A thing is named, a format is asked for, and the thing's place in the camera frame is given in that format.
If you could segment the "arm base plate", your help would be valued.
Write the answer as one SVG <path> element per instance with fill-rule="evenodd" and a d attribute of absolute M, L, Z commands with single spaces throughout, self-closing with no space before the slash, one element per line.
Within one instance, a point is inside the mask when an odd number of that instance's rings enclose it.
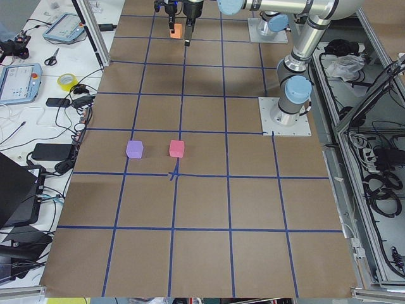
<path fill-rule="evenodd" d="M 278 32 L 270 30 L 268 22 L 260 18 L 249 18 L 247 20 L 249 38 L 252 43 L 287 44 L 286 30 Z"/>
<path fill-rule="evenodd" d="M 279 98 L 259 97 L 261 128 L 264 136 L 310 137 L 312 135 L 305 107 L 300 112 L 286 114 L 278 107 Z"/>

